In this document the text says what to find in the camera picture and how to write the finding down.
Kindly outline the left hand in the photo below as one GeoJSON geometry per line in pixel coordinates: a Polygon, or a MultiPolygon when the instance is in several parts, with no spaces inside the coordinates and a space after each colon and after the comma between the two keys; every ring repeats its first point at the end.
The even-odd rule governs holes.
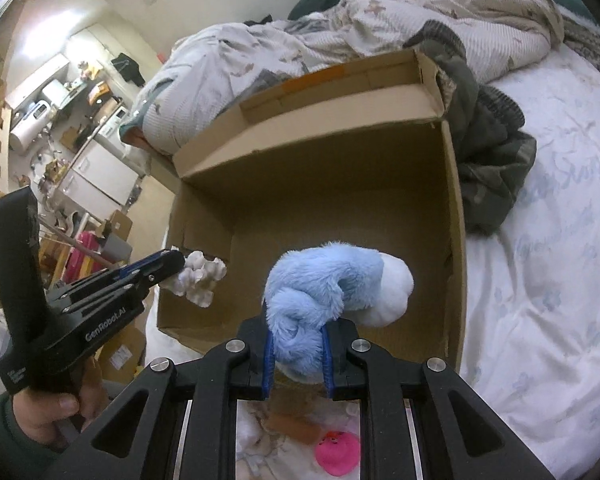
{"type": "Polygon", "coordinates": [[[12,412],[25,436],[46,448],[59,451],[69,444],[69,439],[59,429],[60,422],[80,415],[84,419],[81,429],[85,429],[102,414],[108,403],[102,372],[91,356],[84,363],[78,394],[25,388],[12,397],[12,412]]]}

